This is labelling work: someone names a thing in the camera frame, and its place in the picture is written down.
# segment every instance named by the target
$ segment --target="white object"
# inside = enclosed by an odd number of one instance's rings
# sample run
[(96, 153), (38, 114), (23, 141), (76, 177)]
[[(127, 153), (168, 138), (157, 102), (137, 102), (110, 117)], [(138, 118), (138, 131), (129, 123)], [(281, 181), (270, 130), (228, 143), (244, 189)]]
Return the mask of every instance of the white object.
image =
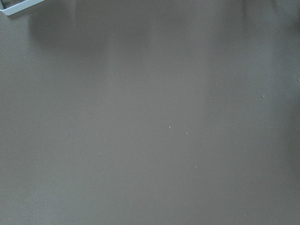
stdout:
[(0, 1), (0, 11), (3, 12), (5, 15), (12, 15), (30, 6), (38, 4), (42, 1), (44, 0), (25, 0), (8, 8), (4, 8), (2, 2)]

